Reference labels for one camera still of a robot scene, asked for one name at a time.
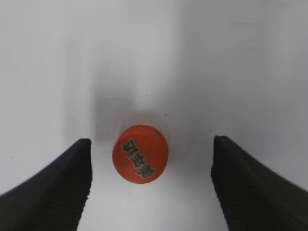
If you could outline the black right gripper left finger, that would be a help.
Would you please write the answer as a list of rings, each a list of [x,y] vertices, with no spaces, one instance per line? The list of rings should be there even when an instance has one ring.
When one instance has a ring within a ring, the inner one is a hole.
[[[92,183],[91,140],[79,139],[0,196],[2,231],[75,231]]]

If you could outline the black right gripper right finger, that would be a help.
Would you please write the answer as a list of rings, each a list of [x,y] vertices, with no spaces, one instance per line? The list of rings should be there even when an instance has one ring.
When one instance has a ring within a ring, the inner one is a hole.
[[[308,192],[227,136],[215,136],[211,179],[230,231],[306,231]]]

